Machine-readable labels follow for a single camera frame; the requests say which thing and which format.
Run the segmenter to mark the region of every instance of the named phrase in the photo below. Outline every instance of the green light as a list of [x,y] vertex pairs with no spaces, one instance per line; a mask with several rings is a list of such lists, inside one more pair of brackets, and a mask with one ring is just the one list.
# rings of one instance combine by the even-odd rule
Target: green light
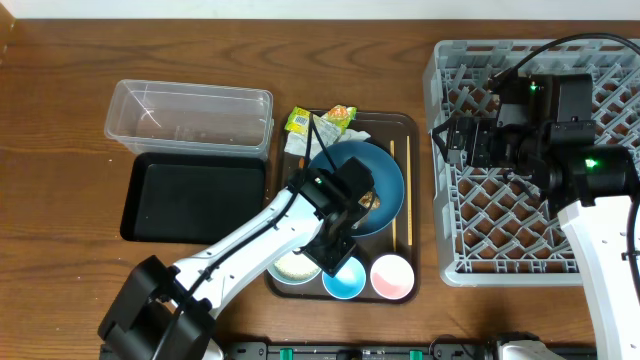
[[591,168],[593,168],[594,166],[598,165],[598,162],[597,162],[597,161],[595,161],[595,160],[593,160],[593,159],[587,159],[587,160],[585,160],[584,162],[585,162],[585,164],[587,164],[587,167],[588,167],[589,169],[591,169]]

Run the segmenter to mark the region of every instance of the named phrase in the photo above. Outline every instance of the blue bowl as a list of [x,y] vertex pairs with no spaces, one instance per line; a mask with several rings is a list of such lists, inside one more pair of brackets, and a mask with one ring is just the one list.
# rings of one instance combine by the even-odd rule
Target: blue bowl
[[322,273],[322,283],[331,296],[340,300],[352,299],[364,289],[367,283],[367,273],[362,263],[355,258],[350,258],[338,271],[335,277]]
[[[361,141],[335,143],[329,146],[327,151],[338,167],[352,156],[365,164],[371,170],[373,187],[380,198],[380,207],[372,210],[368,220],[351,235],[353,237],[371,235],[389,225],[400,212],[404,201],[404,178],[391,155],[373,144]],[[316,155],[309,166],[332,171],[323,152]]]

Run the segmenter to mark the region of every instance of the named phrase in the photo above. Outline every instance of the dark tray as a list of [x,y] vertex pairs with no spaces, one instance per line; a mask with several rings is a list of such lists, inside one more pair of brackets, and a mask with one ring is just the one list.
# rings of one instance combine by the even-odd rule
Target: dark tray
[[[322,115],[325,111],[314,110],[317,115]],[[419,151],[420,146],[418,144],[418,128],[413,120],[403,114],[384,114],[384,113],[367,113],[358,111],[356,119],[354,119],[349,128],[366,131],[371,135],[367,141],[375,144],[387,153],[390,153],[390,141],[395,142],[395,160],[402,171],[402,175],[407,181],[407,136],[410,138],[411,146],[411,191],[412,191],[412,239],[413,245],[408,244],[408,201],[405,196],[405,201],[402,204],[400,213],[396,217],[396,254],[404,257],[411,263],[413,271],[415,273],[415,285],[413,289],[406,297],[399,300],[385,299],[373,290],[371,282],[369,280],[369,269],[373,262],[381,255],[389,254],[393,252],[393,229],[389,224],[381,231],[365,236],[356,238],[358,244],[357,253],[354,255],[364,265],[367,271],[367,284],[364,290],[355,298],[348,300],[351,302],[364,302],[364,303],[386,303],[386,304],[403,304],[417,294],[420,287],[420,194],[419,194]],[[284,146],[286,143],[287,132],[282,132],[282,138],[280,139],[281,147],[279,149],[278,160],[282,164],[280,171],[279,184],[282,187],[291,174],[291,172],[298,168],[300,156],[291,155],[284,152]],[[286,285],[278,280],[273,279],[268,272],[265,272],[265,280],[267,287],[271,291],[280,297],[295,298],[295,299],[312,299],[312,300],[338,300],[324,288],[322,284],[322,274],[316,276],[313,280],[302,285]]]
[[264,181],[259,159],[143,153],[133,163],[120,235],[214,244],[260,212]]

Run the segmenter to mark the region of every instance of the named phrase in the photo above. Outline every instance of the green clip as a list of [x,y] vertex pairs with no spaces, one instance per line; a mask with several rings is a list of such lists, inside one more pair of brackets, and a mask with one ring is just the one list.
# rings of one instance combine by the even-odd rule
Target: green clip
[[419,350],[409,351],[409,360],[422,360],[422,351],[419,351]]
[[293,360],[293,349],[280,349],[280,360]]

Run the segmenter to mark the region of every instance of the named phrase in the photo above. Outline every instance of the white plastic basket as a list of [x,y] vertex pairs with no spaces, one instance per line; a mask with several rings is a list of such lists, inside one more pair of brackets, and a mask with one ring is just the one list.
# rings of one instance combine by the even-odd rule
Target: white plastic basket
[[[439,42],[422,77],[429,130],[451,116],[495,117],[489,77],[549,41]],[[640,56],[612,41],[582,40],[554,47],[520,71],[591,74],[596,143],[628,147],[639,167]],[[447,284],[581,285],[573,252],[546,202],[537,206],[513,184],[505,184],[502,169],[450,166],[437,147],[432,150],[438,262]]]

